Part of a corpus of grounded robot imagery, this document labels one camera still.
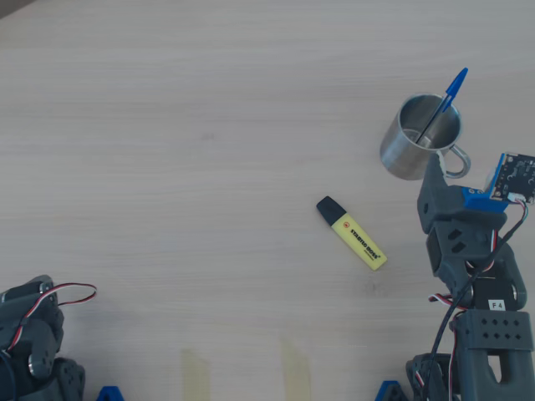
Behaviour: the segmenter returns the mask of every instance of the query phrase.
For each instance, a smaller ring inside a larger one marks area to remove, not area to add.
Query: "stainless steel mug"
[[[461,136],[461,115],[453,104],[438,115],[416,143],[441,101],[438,94],[416,94],[403,103],[395,116],[381,143],[380,156],[386,169],[396,177],[420,180],[430,156],[436,151],[445,155],[448,150],[461,158],[463,167],[461,171],[447,171],[446,177],[461,178],[468,174],[470,157],[456,145]]]

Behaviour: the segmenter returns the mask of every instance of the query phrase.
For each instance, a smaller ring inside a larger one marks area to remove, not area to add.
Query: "blue pen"
[[[441,103],[438,105],[438,107],[435,110],[435,113],[431,116],[429,119],[429,122],[425,126],[425,128],[421,131],[420,136],[416,139],[416,143],[418,143],[422,137],[425,135],[425,132],[427,129],[433,124],[433,121],[435,121],[438,114],[441,112],[444,113],[446,110],[448,110],[448,107],[451,106],[451,102],[453,102],[453,99],[457,96],[457,92],[459,92],[459,89],[461,88],[462,81],[465,80],[466,73],[468,72],[467,68],[463,68],[462,71],[459,73],[459,75],[456,76],[456,78],[453,80],[451,85],[446,89],[446,96],[442,98]]]

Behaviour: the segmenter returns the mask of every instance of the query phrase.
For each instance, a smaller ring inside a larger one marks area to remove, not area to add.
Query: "wooden table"
[[[420,182],[386,172],[381,138],[405,97],[441,93],[467,66],[456,105],[473,166],[456,183],[481,187],[503,151],[535,155],[533,12],[27,6],[0,21],[2,289],[43,273],[99,287],[64,309],[63,355],[85,366],[87,400],[106,384],[128,401],[365,401],[383,379],[406,386],[445,312],[426,296],[444,286]],[[378,272],[315,210],[326,195],[388,255]],[[528,219],[512,239],[529,290],[534,234]]]

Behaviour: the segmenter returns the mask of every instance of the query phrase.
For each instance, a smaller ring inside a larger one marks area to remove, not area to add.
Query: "highlighter cap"
[[[330,196],[325,196],[316,207],[318,208],[319,213],[321,213],[321,216],[324,217],[330,226],[347,213],[345,209],[336,203]]]

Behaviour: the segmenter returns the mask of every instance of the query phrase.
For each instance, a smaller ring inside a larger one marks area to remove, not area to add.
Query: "masking tape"
[[[190,349],[182,350],[182,395],[184,401],[210,401],[208,362]]]
[[[281,340],[281,357],[286,401],[310,401],[312,396],[308,358],[286,339]]]

